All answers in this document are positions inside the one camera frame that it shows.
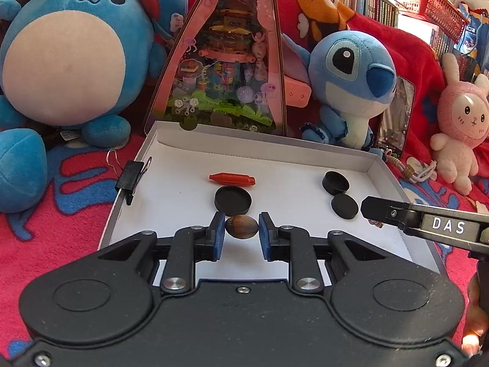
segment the toy building set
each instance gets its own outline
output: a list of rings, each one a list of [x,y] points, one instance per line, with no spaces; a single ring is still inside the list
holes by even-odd
[[[284,76],[275,0],[197,0],[172,27],[179,37],[147,128],[164,120],[284,135],[285,105],[304,107],[311,89]]]

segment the red plastic whistle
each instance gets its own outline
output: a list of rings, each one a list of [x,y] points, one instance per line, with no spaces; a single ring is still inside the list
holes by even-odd
[[[255,178],[253,178],[252,176],[229,174],[228,172],[221,172],[220,174],[209,175],[209,179],[221,185],[253,186],[256,183]]]

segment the blue plush toy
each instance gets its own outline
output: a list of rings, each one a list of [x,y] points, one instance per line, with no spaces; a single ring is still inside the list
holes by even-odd
[[[309,80],[314,96],[324,105],[321,123],[306,124],[302,138],[381,155],[371,148],[368,121],[387,109],[394,97],[395,68],[387,49],[371,35],[347,30],[322,39],[312,53],[286,35],[282,40],[284,59],[295,54],[307,70],[284,65],[285,74]]]
[[[157,78],[171,18],[187,0],[0,0],[12,21],[0,47],[0,212],[37,203],[47,186],[40,136],[28,119],[81,130],[91,145],[123,143],[129,123],[117,116]]]

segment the brown nut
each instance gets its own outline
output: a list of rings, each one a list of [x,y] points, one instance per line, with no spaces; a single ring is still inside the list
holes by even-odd
[[[248,215],[235,215],[226,221],[226,231],[235,239],[251,239],[258,232],[258,223]]]

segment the pink bunny plush toy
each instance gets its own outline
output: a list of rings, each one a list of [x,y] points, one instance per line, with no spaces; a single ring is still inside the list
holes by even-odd
[[[472,190],[469,176],[479,171],[472,150],[486,139],[489,131],[489,79],[480,74],[475,84],[460,81],[453,54],[443,55],[442,67],[447,87],[438,102],[441,132],[431,137],[430,146],[438,174],[453,184],[457,192],[467,196]]]

